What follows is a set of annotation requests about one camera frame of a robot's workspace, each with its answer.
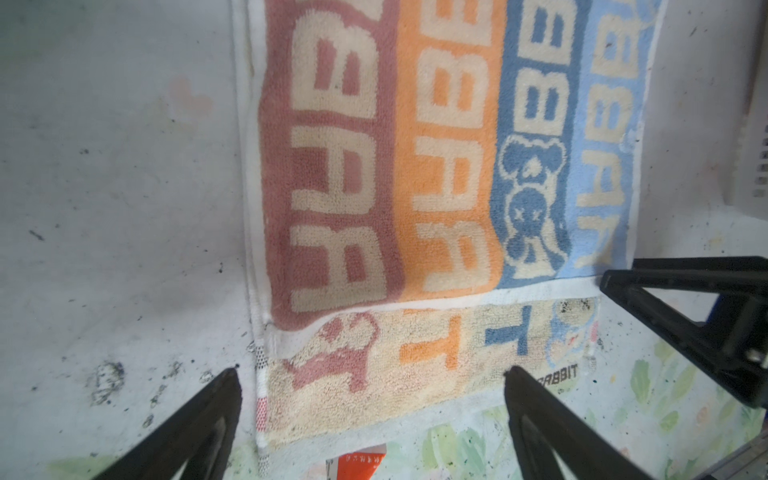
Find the striped rabbit lettering towel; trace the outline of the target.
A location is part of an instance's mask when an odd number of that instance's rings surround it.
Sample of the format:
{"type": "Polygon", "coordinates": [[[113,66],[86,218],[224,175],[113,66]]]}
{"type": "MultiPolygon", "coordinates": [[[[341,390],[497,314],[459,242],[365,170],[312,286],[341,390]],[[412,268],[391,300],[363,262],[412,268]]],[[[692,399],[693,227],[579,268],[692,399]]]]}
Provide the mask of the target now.
{"type": "Polygon", "coordinates": [[[257,465],[573,385],[636,250],[663,1],[236,1],[257,465]]]}

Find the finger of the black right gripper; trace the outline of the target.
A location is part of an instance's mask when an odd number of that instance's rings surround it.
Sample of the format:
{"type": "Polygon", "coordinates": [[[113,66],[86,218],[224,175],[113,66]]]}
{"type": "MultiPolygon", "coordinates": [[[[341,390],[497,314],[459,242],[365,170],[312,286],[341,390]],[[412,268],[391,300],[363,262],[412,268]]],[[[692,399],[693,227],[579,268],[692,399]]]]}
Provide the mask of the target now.
{"type": "Polygon", "coordinates": [[[600,291],[742,404],[767,407],[766,258],[638,258],[630,269],[605,271],[600,291]],[[715,301],[694,320],[655,290],[715,301]]]}

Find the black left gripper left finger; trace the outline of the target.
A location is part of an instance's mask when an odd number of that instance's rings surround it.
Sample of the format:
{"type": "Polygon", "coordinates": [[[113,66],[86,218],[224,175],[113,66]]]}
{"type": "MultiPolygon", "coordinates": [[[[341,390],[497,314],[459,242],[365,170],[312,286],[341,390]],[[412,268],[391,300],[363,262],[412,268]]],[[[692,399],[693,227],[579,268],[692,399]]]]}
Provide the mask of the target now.
{"type": "Polygon", "coordinates": [[[227,368],[98,479],[221,479],[242,407],[237,370],[227,368]]]}

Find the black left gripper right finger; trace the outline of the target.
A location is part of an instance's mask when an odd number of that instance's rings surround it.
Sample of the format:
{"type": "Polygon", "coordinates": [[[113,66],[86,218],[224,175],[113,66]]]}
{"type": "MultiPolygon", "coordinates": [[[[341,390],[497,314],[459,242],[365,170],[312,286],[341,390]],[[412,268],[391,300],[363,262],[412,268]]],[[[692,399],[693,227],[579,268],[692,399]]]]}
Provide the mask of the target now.
{"type": "Polygon", "coordinates": [[[561,459],[578,479],[646,479],[526,370],[505,373],[504,398],[525,479],[562,479],[561,459]]]}

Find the white plastic laundry basket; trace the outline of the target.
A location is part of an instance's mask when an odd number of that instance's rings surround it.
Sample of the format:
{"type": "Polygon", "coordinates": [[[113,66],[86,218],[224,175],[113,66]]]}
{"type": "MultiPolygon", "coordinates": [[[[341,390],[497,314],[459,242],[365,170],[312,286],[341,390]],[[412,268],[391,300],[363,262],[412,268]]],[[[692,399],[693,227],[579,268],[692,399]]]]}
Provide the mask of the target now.
{"type": "Polygon", "coordinates": [[[737,143],[728,203],[745,215],[767,220],[767,31],[737,143]]]}

